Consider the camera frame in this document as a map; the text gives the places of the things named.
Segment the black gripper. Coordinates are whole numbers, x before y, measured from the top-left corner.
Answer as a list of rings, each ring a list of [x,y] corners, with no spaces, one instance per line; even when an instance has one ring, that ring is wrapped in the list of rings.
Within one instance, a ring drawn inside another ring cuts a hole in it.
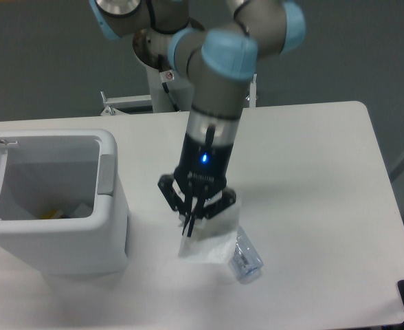
[[[185,218],[182,234],[187,229],[187,237],[192,236],[196,219],[211,219],[236,203],[235,191],[226,187],[226,172],[232,149],[232,144],[208,147],[186,133],[174,176],[165,174],[159,178],[157,185],[170,208]],[[185,195],[184,201],[173,188],[174,180]],[[220,191],[220,199],[205,206],[208,198]],[[192,197],[198,197],[193,209]]]

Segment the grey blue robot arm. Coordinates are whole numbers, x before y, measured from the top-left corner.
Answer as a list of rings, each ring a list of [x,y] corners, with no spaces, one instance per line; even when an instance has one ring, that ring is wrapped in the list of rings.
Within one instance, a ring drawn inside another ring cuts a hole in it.
[[[306,21],[294,1],[229,1],[231,23],[200,30],[190,22],[187,1],[91,1],[109,39],[141,30],[169,36],[163,64],[194,87],[181,158],[162,175],[159,189],[191,235],[198,219],[232,206],[235,192],[226,172],[243,103],[259,58],[297,48]]]

